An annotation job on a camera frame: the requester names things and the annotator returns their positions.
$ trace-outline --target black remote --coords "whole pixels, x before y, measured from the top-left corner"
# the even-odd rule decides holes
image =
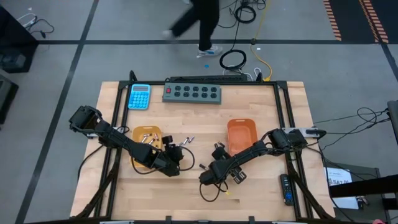
[[[289,176],[287,174],[280,175],[280,183],[282,184],[282,192],[286,205],[293,205],[292,188],[290,187]]]

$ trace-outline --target white paper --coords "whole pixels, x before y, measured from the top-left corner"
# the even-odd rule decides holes
[[[351,174],[343,169],[328,168],[329,186],[351,183]],[[355,197],[342,197],[333,199],[340,208],[359,209]]]

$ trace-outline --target black pants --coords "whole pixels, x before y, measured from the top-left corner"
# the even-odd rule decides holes
[[[197,20],[200,21],[199,50],[211,47],[210,37],[220,18],[220,3],[218,0],[191,0],[193,6],[172,26],[175,37],[181,36]]]

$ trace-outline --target calculator display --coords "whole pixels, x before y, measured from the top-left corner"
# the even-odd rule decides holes
[[[133,91],[148,91],[148,86],[134,86]]]

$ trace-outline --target person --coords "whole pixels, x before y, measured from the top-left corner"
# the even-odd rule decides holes
[[[219,0],[191,0],[192,7],[171,27],[163,31],[166,39],[176,39],[191,28],[196,21],[200,21],[198,56],[216,56],[223,48],[211,44],[211,35],[220,18]]]

